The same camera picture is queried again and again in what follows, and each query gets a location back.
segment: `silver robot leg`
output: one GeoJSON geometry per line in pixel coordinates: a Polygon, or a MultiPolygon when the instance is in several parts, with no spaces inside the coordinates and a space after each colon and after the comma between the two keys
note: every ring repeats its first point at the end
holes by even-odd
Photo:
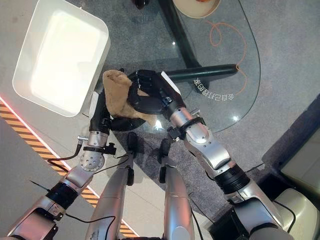
{"type": "Polygon", "coordinates": [[[176,167],[165,167],[164,239],[194,240],[192,220],[186,185],[176,167]]]}
{"type": "Polygon", "coordinates": [[[129,154],[128,157],[129,159],[126,164],[120,166],[106,184],[93,212],[91,221],[104,219],[90,223],[85,236],[86,240],[118,239],[124,209],[125,190],[130,171],[133,171],[133,155],[129,154]]]}

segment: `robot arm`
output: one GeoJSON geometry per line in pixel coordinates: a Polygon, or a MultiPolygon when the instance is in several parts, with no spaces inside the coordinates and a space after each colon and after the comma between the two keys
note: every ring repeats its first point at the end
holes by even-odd
{"type": "Polygon", "coordinates": [[[83,140],[87,140],[79,164],[14,223],[7,237],[32,240],[53,238],[58,231],[55,221],[63,217],[66,209],[91,182],[94,173],[103,167],[105,162],[103,154],[115,154],[116,149],[113,143],[106,146],[109,128],[110,115],[103,91],[99,94],[95,112],[90,121],[89,137],[78,137],[78,150],[81,149],[83,140]]]}
{"type": "Polygon", "coordinates": [[[259,186],[230,158],[200,117],[193,117],[186,109],[180,91],[165,72],[139,70],[131,74],[132,86],[128,101],[146,114],[162,114],[172,127],[168,134],[173,140],[182,139],[185,147],[199,161],[207,176],[215,181],[225,199],[248,233],[270,224],[282,229],[282,218],[259,186]],[[150,97],[138,96],[138,86],[150,97]]]}

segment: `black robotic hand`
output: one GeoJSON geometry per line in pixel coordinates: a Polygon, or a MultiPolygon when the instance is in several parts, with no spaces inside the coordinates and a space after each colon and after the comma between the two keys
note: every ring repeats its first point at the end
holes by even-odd
{"type": "Polygon", "coordinates": [[[127,101],[136,111],[144,114],[163,114],[169,119],[172,111],[178,107],[185,107],[178,88],[164,72],[138,70],[128,78],[132,85],[127,101]],[[138,95],[138,89],[149,96],[138,95]]]}

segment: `silver robot arm segment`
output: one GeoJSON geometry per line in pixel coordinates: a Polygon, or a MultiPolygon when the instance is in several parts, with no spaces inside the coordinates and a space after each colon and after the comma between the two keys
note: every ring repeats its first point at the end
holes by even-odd
{"type": "Polygon", "coordinates": [[[180,107],[173,112],[170,122],[175,128],[184,129],[185,147],[198,159],[208,177],[216,181],[224,192],[224,198],[234,205],[246,230],[250,233],[265,223],[282,228],[282,218],[270,199],[231,160],[227,150],[214,139],[206,125],[201,122],[188,125],[192,119],[187,109],[180,107]]]}
{"type": "Polygon", "coordinates": [[[7,234],[8,237],[26,240],[53,238],[58,231],[55,221],[59,221],[63,217],[66,209],[91,182],[94,173],[102,168],[105,162],[103,154],[115,153],[116,149],[112,144],[106,147],[109,128],[110,115],[105,104],[105,94],[102,92],[98,97],[95,112],[90,121],[88,139],[78,137],[80,148],[77,150],[81,149],[83,140],[87,140],[80,163],[62,177],[45,196],[42,196],[13,224],[7,234]]]}

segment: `black cable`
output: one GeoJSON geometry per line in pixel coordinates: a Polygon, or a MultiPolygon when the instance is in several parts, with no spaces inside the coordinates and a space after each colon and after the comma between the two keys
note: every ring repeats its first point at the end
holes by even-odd
{"type": "MultiPolygon", "coordinates": [[[[38,187],[41,187],[42,189],[44,189],[44,190],[48,191],[48,192],[50,191],[50,189],[48,189],[48,188],[46,188],[46,187],[44,187],[44,186],[40,185],[39,183],[36,183],[36,182],[34,182],[34,181],[32,181],[32,180],[29,180],[29,181],[30,181],[31,183],[33,183],[33,184],[37,185],[38,187]]],[[[109,219],[109,218],[113,218],[113,219],[112,219],[112,221],[110,222],[110,224],[109,224],[109,226],[108,226],[107,230],[106,230],[105,239],[107,239],[108,231],[109,231],[109,228],[110,228],[111,224],[112,224],[112,223],[114,222],[114,220],[116,219],[116,216],[105,216],[105,217],[98,218],[98,219],[96,219],[96,220],[86,221],[86,220],[82,220],[82,219],[80,219],[80,218],[78,218],[78,217],[76,217],[76,216],[72,216],[72,215],[70,215],[70,214],[68,214],[68,213],[65,213],[65,215],[66,215],[66,216],[68,216],[69,218],[72,218],[72,219],[78,220],[78,221],[80,221],[80,222],[82,222],[82,223],[85,223],[85,224],[94,223],[94,222],[100,221],[100,220],[102,220],[102,219],[109,219]]]]}
{"type": "Polygon", "coordinates": [[[120,159],[120,158],[123,158],[123,157],[128,157],[128,155],[127,155],[127,154],[122,155],[122,156],[114,156],[114,155],[113,155],[113,158],[114,158],[114,159],[120,159]]]}
{"type": "Polygon", "coordinates": [[[52,164],[52,165],[60,168],[61,170],[65,171],[67,173],[69,171],[66,168],[64,168],[61,165],[56,164],[54,161],[58,161],[59,162],[59,161],[65,161],[65,160],[73,159],[74,157],[76,157],[79,154],[79,152],[81,150],[81,147],[82,147],[82,140],[79,140],[78,144],[76,145],[75,153],[72,156],[62,157],[62,158],[49,158],[47,160],[47,162],[49,164],[52,164]]]}
{"type": "Polygon", "coordinates": [[[193,218],[194,218],[196,227],[198,228],[199,235],[200,235],[200,239],[201,239],[201,240],[204,240],[204,237],[202,236],[202,232],[201,232],[201,230],[200,230],[200,226],[199,226],[198,220],[196,219],[196,216],[195,216],[195,214],[194,214],[194,211],[192,211],[192,209],[191,209],[191,214],[192,214],[192,216],[193,216],[193,218]]]}
{"type": "Polygon", "coordinates": [[[264,163],[264,162],[263,162],[263,163],[260,163],[259,165],[257,165],[257,166],[254,166],[254,167],[250,168],[248,171],[245,171],[245,173],[248,173],[248,172],[250,172],[250,171],[252,171],[252,170],[254,170],[254,169],[258,168],[258,167],[262,166],[263,164],[265,164],[265,163],[264,163]]]}
{"type": "Polygon", "coordinates": [[[104,170],[112,169],[112,168],[114,168],[114,167],[116,167],[116,166],[119,166],[119,165],[121,165],[121,164],[124,164],[126,161],[128,161],[128,159],[129,159],[129,157],[128,157],[126,160],[124,160],[124,161],[122,161],[122,162],[120,162],[120,163],[118,163],[118,164],[116,164],[116,165],[109,166],[109,167],[106,167],[106,168],[104,168],[104,169],[101,169],[101,170],[95,172],[94,174],[98,174],[98,173],[100,173],[100,172],[102,172],[102,171],[104,171],[104,170]]]}
{"type": "Polygon", "coordinates": [[[78,220],[78,221],[80,221],[80,222],[82,222],[82,223],[85,223],[85,224],[94,223],[94,222],[100,221],[100,220],[102,220],[102,219],[113,218],[113,220],[112,220],[111,223],[109,224],[109,225],[111,225],[111,224],[113,223],[113,221],[116,219],[116,216],[105,216],[105,217],[98,218],[98,219],[96,219],[96,220],[86,221],[86,220],[82,220],[82,219],[80,219],[80,218],[78,218],[78,217],[76,217],[76,216],[72,216],[72,215],[70,215],[70,214],[68,214],[68,213],[65,213],[65,215],[68,216],[69,218],[78,220]]]}
{"type": "Polygon", "coordinates": [[[47,192],[49,192],[49,191],[50,191],[50,189],[49,189],[49,188],[46,188],[46,187],[44,187],[44,186],[40,185],[39,183],[36,183],[36,182],[34,182],[34,181],[32,181],[32,180],[29,180],[29,181],[30,181],[31,183],[33,183],[33,184],[37,185],[38,187],[40,187],[40,188],[42,188],[42,189],[46,190],[47,192]]]}
{"type": "Polygon", "coordinates": [[[198,210],[200,211],[200,213],[202,213],[203,216],[205,216],[212,224],[215,224],[214,221],[212,221],[212,220],[200,209],[200,207],[195,203],[195,201],[190,197],[190,195],[193,194],[193,193],[194,193],[194,192],[192,191],[192,192],[190,192],[189,195],[188,195],[189,198],[190,198],[190,200],[191,200],[191,201],[193,202],[193,204],[198,208],[198,210]]]}
{"type": "Polygon", "coordinates": [[[64,168],[64,167],[61,166],[61,165],[56,164],[56,163],[53,162],[53,161],[59,161],[59,160],[56,160],[55,158],[50,158],[50,159],[47,160],[47,162],[48,162],[49,164],[52,164],[53,166],[56,166],[56,167],[60,168],[61,170],[65,171],[66,173],[69,172],[66,168],[64,168]]]}
{"type": "Polygon", "coordinates": [[[282,203],[280,203],[280,202],[278,202],[276,200],[274,200],[273,202],[275,202],[276,204],[279,204],[281,207],[287,209],[290,213],[292,213],[293,221],[292,221],[292,223],[291,223],[291,225],[290,225],[290,227],[288,228],[288,231],[287,231],[287,233],[290,233],[292,227],[294,226],[294,224],[296,222],[296,214],[294,213],[294,211],[292,211],[290,208],[288,208],[287,206],[283,205],[282,203]]]}

